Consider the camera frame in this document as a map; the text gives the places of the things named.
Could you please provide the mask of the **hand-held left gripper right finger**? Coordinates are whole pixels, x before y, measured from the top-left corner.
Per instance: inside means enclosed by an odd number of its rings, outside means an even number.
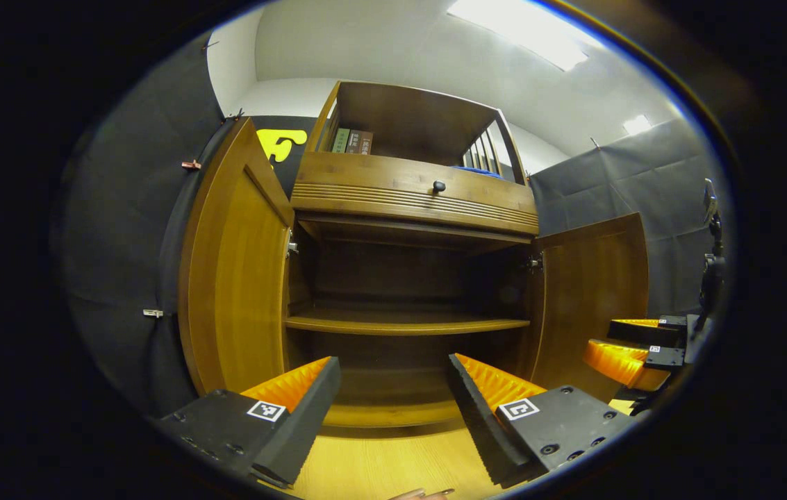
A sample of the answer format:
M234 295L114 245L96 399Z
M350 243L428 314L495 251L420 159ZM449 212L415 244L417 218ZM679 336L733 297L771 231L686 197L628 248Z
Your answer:
M490 480L502 488L568 468L635 424L577 386L546 390L460 353L448 356L447 382Z

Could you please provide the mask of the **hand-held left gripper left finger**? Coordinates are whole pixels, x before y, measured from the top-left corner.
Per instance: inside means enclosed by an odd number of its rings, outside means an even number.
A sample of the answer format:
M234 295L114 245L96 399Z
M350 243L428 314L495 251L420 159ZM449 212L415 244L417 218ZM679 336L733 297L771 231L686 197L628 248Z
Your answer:
M326 356L244 392L213 390L157 427L235 480L291 487L340 389L340 361Z

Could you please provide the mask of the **wooden shoe cabinet door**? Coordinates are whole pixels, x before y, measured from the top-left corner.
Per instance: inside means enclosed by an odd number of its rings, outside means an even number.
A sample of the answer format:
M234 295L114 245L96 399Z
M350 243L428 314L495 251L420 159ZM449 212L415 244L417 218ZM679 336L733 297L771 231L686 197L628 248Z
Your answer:
M647 316L649 262L640 213L536 238L540 270L531 278L537 335L529 378L542 388L571 385L607 402L620 384L584 362L590 340L612 319Z
M197 188L181 246L181 348L200 395L282 374L295 212L254 121L235 120Z

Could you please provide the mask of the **wooden cabinet shelf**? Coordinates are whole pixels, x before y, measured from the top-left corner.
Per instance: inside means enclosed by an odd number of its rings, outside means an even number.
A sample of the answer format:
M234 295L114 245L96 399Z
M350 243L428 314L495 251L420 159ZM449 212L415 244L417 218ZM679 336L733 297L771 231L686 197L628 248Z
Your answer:
M285 325L323 333L428 336L511 330L529 326L530 321L456 311L310 309L286 317Z

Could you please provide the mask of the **black backdrop cloth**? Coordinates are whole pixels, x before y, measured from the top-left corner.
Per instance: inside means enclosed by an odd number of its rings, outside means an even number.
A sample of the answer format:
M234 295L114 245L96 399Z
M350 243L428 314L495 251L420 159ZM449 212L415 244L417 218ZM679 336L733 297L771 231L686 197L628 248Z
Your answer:
M98 367L135 408L162 417L193 401L178 338L176 270L201 175L256 82L256 35L203 34L153 67L83 135L53 220L72 316ZM530 175L543 235L638 211L651 251L651 314L698 311L702 181L721 165L677 118ZM144 309L164 316L143 316Z

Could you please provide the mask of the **wooden drawer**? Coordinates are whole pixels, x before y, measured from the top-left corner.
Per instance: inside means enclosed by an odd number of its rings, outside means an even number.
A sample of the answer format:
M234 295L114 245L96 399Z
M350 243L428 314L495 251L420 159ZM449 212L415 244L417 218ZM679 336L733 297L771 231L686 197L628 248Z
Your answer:
M434 181L444 181L447 189L432 193ZM535 197L526 185L390 156L308 152L291 202L308 211L538 231Z

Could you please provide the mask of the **ceiling light panel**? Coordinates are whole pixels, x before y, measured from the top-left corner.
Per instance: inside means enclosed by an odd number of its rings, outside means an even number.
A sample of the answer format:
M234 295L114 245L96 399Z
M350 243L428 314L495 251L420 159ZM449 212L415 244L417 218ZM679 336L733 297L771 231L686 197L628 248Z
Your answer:
M448 15L523 47L561 71L584 63L603 42L534 0L456 0Z

